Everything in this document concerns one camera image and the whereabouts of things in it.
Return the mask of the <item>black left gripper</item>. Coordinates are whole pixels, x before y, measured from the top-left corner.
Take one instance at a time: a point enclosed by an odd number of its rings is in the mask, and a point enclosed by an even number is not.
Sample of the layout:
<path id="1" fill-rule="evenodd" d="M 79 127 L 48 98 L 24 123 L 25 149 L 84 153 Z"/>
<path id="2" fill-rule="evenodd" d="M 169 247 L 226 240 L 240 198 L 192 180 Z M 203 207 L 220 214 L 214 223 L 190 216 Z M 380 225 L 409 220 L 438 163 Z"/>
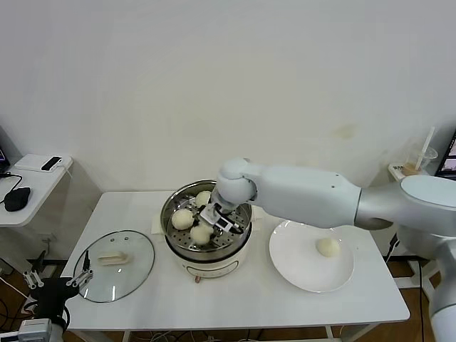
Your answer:
<path id="1" fill-rule="evenodd" d="M 93 278 L 89 251 L 85 251 L 82 271 L 72 279 L 62 277 L 47 278 L 42 281 L 39 274 L 43 269 L 45 256 L 46 250 L 43 250 L 32 262 L 31 269 L 23 273 L 23 278 L 27 286 L 34 289 L 33 298 L 38 302 L 35 309 L 36 314 L 61 314 L 66 301 L 77 295 L 77 288 L 81 288 Z"/>

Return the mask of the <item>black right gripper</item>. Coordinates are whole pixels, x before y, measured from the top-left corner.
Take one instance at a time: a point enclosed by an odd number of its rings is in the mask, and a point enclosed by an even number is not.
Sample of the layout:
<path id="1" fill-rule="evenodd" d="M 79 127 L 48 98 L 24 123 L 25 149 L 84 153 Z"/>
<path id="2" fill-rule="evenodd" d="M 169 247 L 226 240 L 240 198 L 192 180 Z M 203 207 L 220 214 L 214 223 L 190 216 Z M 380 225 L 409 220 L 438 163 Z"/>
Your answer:
<path id="1" fill-rule="evenodd" d="M 228 215 L 234 211 L 234 204 L 223 199 L 219 194 L 211 194 L 209 203 L 201 210 L 196 211 L 192 218 L 192 226 L 196 227 L 200 220 L 210 226 L 232 226 Z M 218 227 L 208 229 L 210 239 L 218 239 L 223 235 L 223 230 Z"/>

